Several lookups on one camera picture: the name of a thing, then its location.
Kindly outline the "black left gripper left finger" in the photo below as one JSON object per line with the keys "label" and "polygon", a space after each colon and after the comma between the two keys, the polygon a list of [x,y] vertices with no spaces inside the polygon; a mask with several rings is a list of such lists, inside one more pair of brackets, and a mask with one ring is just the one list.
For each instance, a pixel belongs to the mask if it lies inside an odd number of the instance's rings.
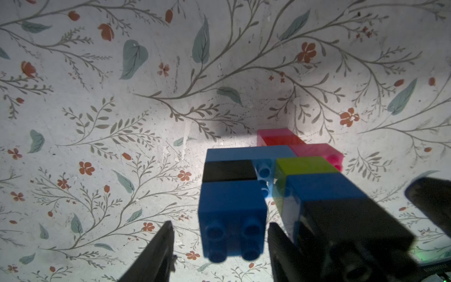
{"label": "black left gripper left finger", "polygon": [[166,221],[119,282],[168,282],[175,272],[174,242],[173,225]]}

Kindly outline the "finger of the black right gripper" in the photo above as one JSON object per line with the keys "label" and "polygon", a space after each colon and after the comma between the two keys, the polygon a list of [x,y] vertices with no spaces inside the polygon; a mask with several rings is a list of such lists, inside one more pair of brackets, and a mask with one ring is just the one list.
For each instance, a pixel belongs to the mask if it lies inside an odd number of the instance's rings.
{"label": "finger of the black right gripper", "polygon": [[451,181],[421,177],[406,188],[405,196],[448,237],[451,236]]}

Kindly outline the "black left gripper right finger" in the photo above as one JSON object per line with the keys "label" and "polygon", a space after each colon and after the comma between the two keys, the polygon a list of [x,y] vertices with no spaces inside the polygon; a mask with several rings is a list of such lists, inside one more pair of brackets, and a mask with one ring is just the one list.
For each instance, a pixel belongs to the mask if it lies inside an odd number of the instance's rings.
{"label": "black left gripper right finger", "polygon": [[307,282],[308,275],[301,264],[301,253],[277,223],[268,228],[268,250],[274,282]]}

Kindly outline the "black lego brick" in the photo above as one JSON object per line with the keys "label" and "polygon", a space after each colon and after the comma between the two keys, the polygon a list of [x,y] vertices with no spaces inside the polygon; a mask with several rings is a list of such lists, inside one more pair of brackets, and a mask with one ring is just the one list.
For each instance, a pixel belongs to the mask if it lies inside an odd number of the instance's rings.
{"label": "black lego brick", "polygon": [[305,202],[296,242],[309,282],[412,282],[415,237],[369,198]]}
{"label": "black lego brick", "polygon": [[203,183],[257,180],[257,174],[250,160],[206,162]]}

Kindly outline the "green lego brick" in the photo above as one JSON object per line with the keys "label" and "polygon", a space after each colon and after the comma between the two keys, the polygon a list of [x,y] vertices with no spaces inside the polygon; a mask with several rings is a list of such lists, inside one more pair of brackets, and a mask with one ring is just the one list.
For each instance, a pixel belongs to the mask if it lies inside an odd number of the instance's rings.
{"label": "green lego brick", "polygon": [[276,159],[272,198],[280,216],[283,215],[285,185],[288,176],[339,173],[339,170],[321,156]]}

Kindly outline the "light blue long lego brick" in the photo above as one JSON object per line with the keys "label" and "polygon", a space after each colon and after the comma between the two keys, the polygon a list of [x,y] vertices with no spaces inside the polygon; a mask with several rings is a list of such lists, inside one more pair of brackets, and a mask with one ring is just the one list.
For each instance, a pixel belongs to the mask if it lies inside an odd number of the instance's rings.
{"label": "light blue long lego brick", "polygon": [[296,157],[287,145],[259,146],[247,148],[208,149],[206,162],[250,160],[259,181],[265,181],[262,187],[265,197],[272,197],[276,159]]}

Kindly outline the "pink lego brick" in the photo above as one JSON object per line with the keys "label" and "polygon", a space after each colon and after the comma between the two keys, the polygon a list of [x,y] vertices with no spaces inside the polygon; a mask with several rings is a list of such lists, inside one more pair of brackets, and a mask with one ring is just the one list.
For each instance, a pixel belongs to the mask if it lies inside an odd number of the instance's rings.
{"label": "pink lego brick", "polygon": [[[260,129],[257,131],[257,146],[265,146],[263,137],[296,135],[288,128]],[[330,164],[334,165],[340,172],[343,170],[344,155],[326,143],[306,143],[305,145],[288,146],[298,157],[321,156]]]}

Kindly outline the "red lego brick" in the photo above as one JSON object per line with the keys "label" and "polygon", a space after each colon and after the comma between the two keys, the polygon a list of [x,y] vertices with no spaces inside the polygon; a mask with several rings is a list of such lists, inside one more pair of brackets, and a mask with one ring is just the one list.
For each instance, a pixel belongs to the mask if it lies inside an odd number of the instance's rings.
{"label": "red lego brick", "polygon": [[266,136],[263,137],[263,142],[265,146],[305,145],[305,142],[296,135]]}

